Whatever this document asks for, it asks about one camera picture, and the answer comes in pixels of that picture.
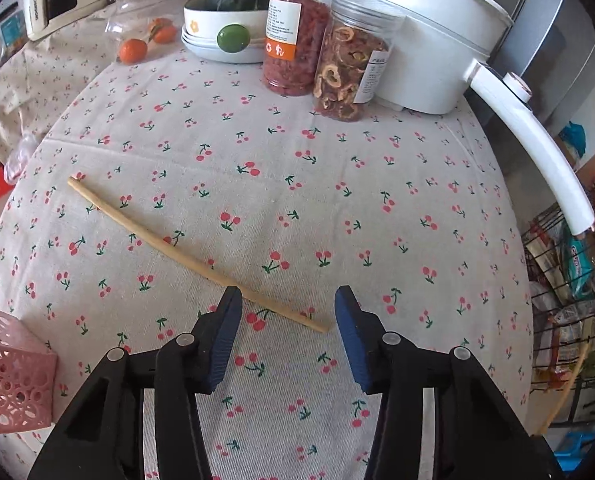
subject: plastic bag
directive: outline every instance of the plastic bag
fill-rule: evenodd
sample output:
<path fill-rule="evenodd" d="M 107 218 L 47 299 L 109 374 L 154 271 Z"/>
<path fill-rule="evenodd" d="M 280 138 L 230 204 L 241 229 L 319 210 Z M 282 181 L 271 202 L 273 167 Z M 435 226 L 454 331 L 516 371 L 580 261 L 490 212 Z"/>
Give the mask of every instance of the plastic bag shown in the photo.
<path fill-rule="evenodd" d="M 8 184 L 14 186 L 17 183 L 39 143 L 40 141 L 33 134 L 27 134 L 21 138 L 4 165 L 4 180 Z"/>
<path fill-rule="evenodd" d="M 586 133 L 581 124 L 569 123 L 562 129 L 559 135 L 566 144 L 575 150 L 576 160 L 581 159 L 586 153 Z"/>
<path fill-rule="evenodd" d="M 584 286 L 591 278 L 593 265 L 591 265 L 587 256 L 586 241 L 578 240 L 572 236 L 568 226 L 564 231 L 562 256 L 560 259 L 564 266 L 564 275 L 571 287 L 573 297 L 575 300 L 586 299 L 589 294 Z"/>

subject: blue gripper pad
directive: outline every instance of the blue gripper pad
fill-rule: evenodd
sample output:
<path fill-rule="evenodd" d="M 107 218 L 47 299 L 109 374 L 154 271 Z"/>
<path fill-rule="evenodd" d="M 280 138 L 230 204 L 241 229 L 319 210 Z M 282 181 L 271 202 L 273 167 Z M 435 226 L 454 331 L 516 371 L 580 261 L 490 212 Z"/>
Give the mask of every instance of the blue gripper pad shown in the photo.
<path fill-rule="evenodd" d="M 211 394 L 224 379 L 241 318 L 242 293 L 228 286 L 217 310 L 195 323 L 191 333 L 199 340 L 199 348 L 192 378 L 201 385 L 197 393 Z"/>
<path fill-rule="evenodd" d="M 348 285 L 335 293 L 335 318 L 355 382 L 366 394 L 382 392 L 389 372 L 380 350 L 385 329 L 379 318 L 360 309 Z"/>

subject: wooden stick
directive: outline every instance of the wooden stick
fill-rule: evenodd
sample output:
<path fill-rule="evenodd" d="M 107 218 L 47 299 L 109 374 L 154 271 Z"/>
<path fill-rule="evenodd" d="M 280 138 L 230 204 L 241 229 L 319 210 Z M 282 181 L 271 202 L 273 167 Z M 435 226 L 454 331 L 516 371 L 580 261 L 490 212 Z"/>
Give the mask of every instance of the wooden stick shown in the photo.
<path fill-rule="evenodd" d="M 280 316 L 284 316 L 297 323 L 312 328 L 313 330 L 317 330 L 317 332 L 328 332 L 328 328 L 320 325 L 312 319 L 308 319 L 308 317 L 296 313 L 295 311 L 291 310 L 289 307 L 280 303 L 279 301 L 272 300 L 271 298 L 264 296 L 264 294 L 260 294 L 259 292 L 255 292 L 254 290 L 250 290 L 250 288 L 240 285 L 239 283 L 235 283 L 235 281 L 233 281 L 231 278 L 224 276 L 223 274 L 220 274 L 216 270 L 211 269 L 211 267 L 207 264 L 200 262 L 199 260 L 196 260 L 192 256 L 188 256 L 187 254 L 182 253 L 179 249 L 162 240 L 161 237 L 151 233 L 147 228 L 139 225 L 127 216 L 123 215 L 121 212 L 119 212 L 119 210 L 114 208 L 105 200 L 102 200 L 99 196 L 97 196 L 95 193 L 93 193 L 90 189 L 85 187 L 81 182 L 79 182 L 72 176 L 68 178 L 68 185 L 71 186 L 80 195 L 82 195 L 86 200 L 92 202 L 92 204 L 95 207 L 97 207 L 101 212 L 103 212 L 107 216 L 110 216 L 114 221 L 116 221 L 121 226 L 125 227 L 129 232 L 135 233 L 138 237 L 144 240 L 151 247 L 157 249 L 161 253 L 166 254 L 169 258 L 174 259 L 178 264 L 181 264 L 187 269 L 197 272 L 200 276 L 205 277 L 207 280 L 210 280 L 213 283 L 217 283 L 217 285 L 235 285 L 239 287 L 239 289 L 242 291 L 242 296 L 244 298 L 246 298 L 247 300 L 251 300 L 253 303 L 257 303 L 260 306 L 263 306 L 264 308 L 267 308 L 275 312 L 276 314 L 279 314 Z"/>
<path fill-rule="evenodd" d="M 569 393 L 571 392 L 571 388 L 573 387 L 573 383 L 575 382 L 575 379 L 577 379 L 577 376 L 580 373 L 581 366 L 584 362 L 584 359 L 586 359 L 586 354 L 589 352 L 590 346 L 591 346 L 591 343 L 589 341 L 585 341 L 584 343 L 581 344 L 580 355 L 578 357 L 577 362 L 575 363 L 575 367 L 573 368 L 573 374 L 569 378 L 568 382 L 564 385 L 564 389 L 562 390 L 562 394 L 560 395 L 560 398 L 557 399 L 555 406 L 551 409 L 551 412 L 548 414 L 545 421 L 539 427 L 536 434 L 538 434 L 538 435 L 546 434 L 546 430 L 548 430 L 548 427 L 555 420 L 555 417 L 562 409 L 562 406 L 564 406 L 566 397 L 569 396 Z"/>

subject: cherry-patterned tablecloth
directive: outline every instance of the cherry-patterned tablecloth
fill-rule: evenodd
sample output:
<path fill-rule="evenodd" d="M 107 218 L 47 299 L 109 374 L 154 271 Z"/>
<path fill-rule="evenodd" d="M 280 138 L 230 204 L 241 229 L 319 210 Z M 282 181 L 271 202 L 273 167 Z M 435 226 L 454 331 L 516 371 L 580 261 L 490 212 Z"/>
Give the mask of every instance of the cherry-patterned tablecloth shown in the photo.
<path fill-rule="evenodd" d="M 55 418 L 105 352 L 161 346 L 223 290 L 146 246 L 66 184 L 77 176 L 181 251 L 305 316 L 363 308 L 424 348 L 463 344 L 523 419 L 529 285 L 503 177 L 464 100 L 449 115 L 372 105 L 359 123 L 184 50 L 112 64 L 55 123 L 0 220 L 0 309 L 59 355 Z M 226 377 L 199 397 L 222 480 L 360 479 L 379 408 L 340 334 L 245 301 Z M 147 406 L 147 478 L 156 477 Z M 427 406 L 426 426 L 433 423 Z M 49 430 L 0 436 L 25 478 Z M 430 478 L 425 433 L 421 478 Z"/>

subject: glass jar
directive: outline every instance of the glass jar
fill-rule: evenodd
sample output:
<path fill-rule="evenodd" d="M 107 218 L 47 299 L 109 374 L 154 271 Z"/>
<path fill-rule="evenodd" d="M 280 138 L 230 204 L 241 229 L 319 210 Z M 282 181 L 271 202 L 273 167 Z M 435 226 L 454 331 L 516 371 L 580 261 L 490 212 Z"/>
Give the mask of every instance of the glass jar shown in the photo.
<path fill-rule="evenodd" d="M 168 43 L 181 38 L 186 0 L 115 0 L 106 34 L 125 64 L 156 59 L 170 51 Z"/>
<path fill-rule="evenodd" d="M 315 76 L 315 109 L 359 121 L 386 67 L 404 9 L 384 0 L 333 0 Z"/>
<path fill-rule="evenodd" d="M 313 90 L 331 0 L 270 0 L 262 82 L 287 96 Z"/>

